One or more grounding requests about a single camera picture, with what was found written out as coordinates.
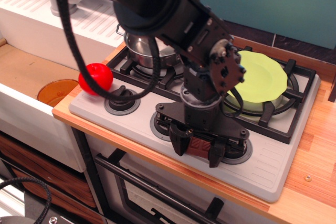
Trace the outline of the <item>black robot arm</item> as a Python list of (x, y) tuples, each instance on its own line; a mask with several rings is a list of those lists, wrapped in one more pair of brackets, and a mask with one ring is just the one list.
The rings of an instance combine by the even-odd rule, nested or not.
[(230, 143), (243, 154), (248, 131), (221, 112), (223, 97), (243, 82), (246, 71), (224, 22), (200, 0), (113, 0), (113, 5), (122, 28), (146, 36), (155, 57), (157, 39), (182, 57), (181, 102), (156, 106), (156, 124), (168, 131), (176, 154), (187, 151), (193, 136), (209, 142), (210, 167), (220, 164)]

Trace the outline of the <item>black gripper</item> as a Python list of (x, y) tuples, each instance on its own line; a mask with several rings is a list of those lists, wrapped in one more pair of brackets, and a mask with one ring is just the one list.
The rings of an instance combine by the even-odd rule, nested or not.
[(191, 138), (211, 143), (208, 151), (209, 167), (215, 168), (223, 160), (229, 140), (240, 145), (249, 138), (247, 129), (220, 111), (220, 105), (210, 109), (193, 108), (182, 102), (156, 105), (157, 122), (167, 126), (169, 137), (177, 155), (182, 156)]

